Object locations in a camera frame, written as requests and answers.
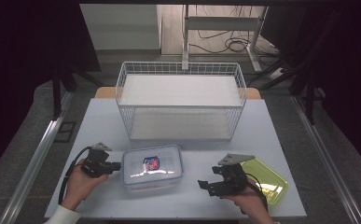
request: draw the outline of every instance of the metal rail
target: metal rail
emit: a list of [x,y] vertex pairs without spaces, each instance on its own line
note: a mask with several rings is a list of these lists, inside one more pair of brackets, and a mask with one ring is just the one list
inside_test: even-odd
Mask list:
[[358,208],[358,205],[347,187],[345,181],[342,179],[342,176],[340,175],[340,172],[338,171],[336,165],[334,164],[334,161],[331,159],[331,156],[329,155],[329,152],[320,137],[319,132],[317,132],[314,125],[311,125],[308,121],[304,111],[305,108],[300,100],[299,96],[292,96],[292,99],[294,101],[294,104],[297,107],[297,110],[299,112],[299,116],[301,117],[301,120],[303,124],[306,127],[306,130],[313,140],[313,143],[316,147],[316,151],[319,154],[320,159],[322,160],[323,165],[326,168],[326,171],[328,173],[329,178],[331,179],[331,182],[337,191],[337,193],[340,196],[340,200],[346,210],[346,213],[348,214],[350,220],[354,224],[361,223],[361,213],[360,209]]
[[73,93],[67,92],[62,98],[62,111],[56,120],[52,120],[49,123],[49,126],[47,127],[34,156],[23,173],[23,176],[14,193],[12,194],[7,207],[3,212],[3,215],[0,217],[0,224],[11,224],[14,223],[17,219],[17,216],[22,209],[23,203],[25,202],[31,187],[35,182],[35,178],[37,177],[38,172],[40,171],[41,165],[43,164],[44,159],[49,152],[49,148],[55,138],[55,135],[61,127],[63,118],[67,109],[69,108],[72,97]]

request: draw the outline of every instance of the black curtain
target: black curtain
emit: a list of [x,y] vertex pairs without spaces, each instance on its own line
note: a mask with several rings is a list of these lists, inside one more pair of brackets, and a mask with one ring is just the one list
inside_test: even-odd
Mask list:
[[100,71],[77,3],[0,0],[0,156],[34,100],[35,88],[72,65]]
[[326,22],[329,7],[268,7],[261,36],[278,50],[285,66],[302,63]]
[[315,67],[323,107],[361,155],[361,2],[345,8]]

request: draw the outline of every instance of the white shelf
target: white shelf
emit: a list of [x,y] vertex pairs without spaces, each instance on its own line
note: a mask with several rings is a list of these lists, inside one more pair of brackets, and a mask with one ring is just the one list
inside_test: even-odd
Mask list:
[[242,107],[234,76],[128,74],[120,106]]

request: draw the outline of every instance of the white sleeve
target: white sleeve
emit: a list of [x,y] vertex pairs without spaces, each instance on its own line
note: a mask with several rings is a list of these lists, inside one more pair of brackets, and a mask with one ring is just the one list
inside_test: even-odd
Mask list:
[[76,224],[80,214],[58,205],[54,215],[46,224]]

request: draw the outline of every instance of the wall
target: wall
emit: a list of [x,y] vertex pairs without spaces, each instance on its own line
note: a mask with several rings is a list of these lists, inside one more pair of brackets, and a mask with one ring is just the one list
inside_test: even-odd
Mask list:
[[159,49],[157,6],[81,4],[95,49]]

